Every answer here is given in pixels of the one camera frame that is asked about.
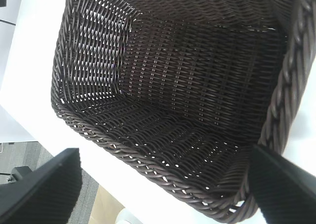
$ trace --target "wicker basket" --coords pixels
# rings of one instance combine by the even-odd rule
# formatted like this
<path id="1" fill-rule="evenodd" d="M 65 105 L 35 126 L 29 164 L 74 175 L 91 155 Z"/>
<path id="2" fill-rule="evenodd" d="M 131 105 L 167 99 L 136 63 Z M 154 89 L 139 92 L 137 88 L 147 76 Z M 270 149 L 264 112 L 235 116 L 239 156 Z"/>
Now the wicker basket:
<path id="1" fill-rule="evenodd" d="M 66 0 L 52 107 L 176 198 L 240 222 L 257 210 L 253 145 L 286 145 L 314 15 L 316 0 Z"/>

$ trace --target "white desk surface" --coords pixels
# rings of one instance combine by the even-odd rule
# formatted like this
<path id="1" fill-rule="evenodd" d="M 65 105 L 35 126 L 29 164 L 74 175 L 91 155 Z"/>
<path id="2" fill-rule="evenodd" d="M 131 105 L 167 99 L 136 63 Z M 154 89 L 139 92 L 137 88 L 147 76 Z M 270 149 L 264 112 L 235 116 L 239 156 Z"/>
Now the white desk surface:
<path id="1" fill-rule="evenodd" d="M 22 0 L 0 104 L 52 155 L 79 147 L 82 167 L 143 224 L 215 224 L 58 119 L 50 105 L 52 63 L 65 0 Z M 316 68 L 285 157 L 316 175 Z M 260 212 L 244 224 L 265 224 Z"/>

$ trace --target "dark brown wicker basket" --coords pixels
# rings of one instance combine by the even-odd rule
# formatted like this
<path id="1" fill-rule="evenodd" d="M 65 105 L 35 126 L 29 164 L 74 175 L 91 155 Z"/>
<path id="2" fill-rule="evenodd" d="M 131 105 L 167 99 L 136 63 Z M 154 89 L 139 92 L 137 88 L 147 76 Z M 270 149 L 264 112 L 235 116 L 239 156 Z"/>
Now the dark brown wicker basket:
<path id="1" fill-rule="evenodd" d="M 240 222 L 257 210 L 249 154 L 283 152 L 315 28 L 316 0 L 66 0 L 52 107 L 176 198 Z"/>

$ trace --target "black cable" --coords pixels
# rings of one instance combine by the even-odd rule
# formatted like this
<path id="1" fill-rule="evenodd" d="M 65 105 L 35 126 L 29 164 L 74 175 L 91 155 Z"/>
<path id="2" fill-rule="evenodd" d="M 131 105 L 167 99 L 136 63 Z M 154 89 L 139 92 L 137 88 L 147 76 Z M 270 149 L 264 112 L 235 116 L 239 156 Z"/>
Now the black cable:
<path id="1" fill-rule="evenodd" d="M 1 19 L 0 19 L 0 22 L 6 23 L 6 24 L 9 24 L 9 25 L 15 25 L 15 24 L 13 24 L 11 22 L 8 22 L 8 21 L 5 21 L 5 20 L 1 20 Z"/>
<path id="2" fill-rule="evenodd" d="M 8 174 L 8 173 L 0 173 L 0 176 L 11 176 L 11 174 Z"/>

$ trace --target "gray carpet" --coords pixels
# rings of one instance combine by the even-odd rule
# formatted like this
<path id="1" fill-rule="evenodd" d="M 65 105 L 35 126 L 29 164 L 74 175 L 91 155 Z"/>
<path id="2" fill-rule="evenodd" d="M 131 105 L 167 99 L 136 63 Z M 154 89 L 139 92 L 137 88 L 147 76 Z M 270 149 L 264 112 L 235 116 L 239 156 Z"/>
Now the gray carpet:
<path id="1" fill-rule="evenodd" d="M 0 172 L 10 173 L 17 166 L 29 166 L 35 170 L 48 160 L 52 155 L 38 142 L 19 142 L 4 144 L 3 153 L 0 153 Z M 6 183 L 7 177 L 0 176 L 0 184 Z M 88 224 L 94 199 L 99 184 L 82 171 L 82 189 L 76 207 L 68 221 L 69 224 Z"/>

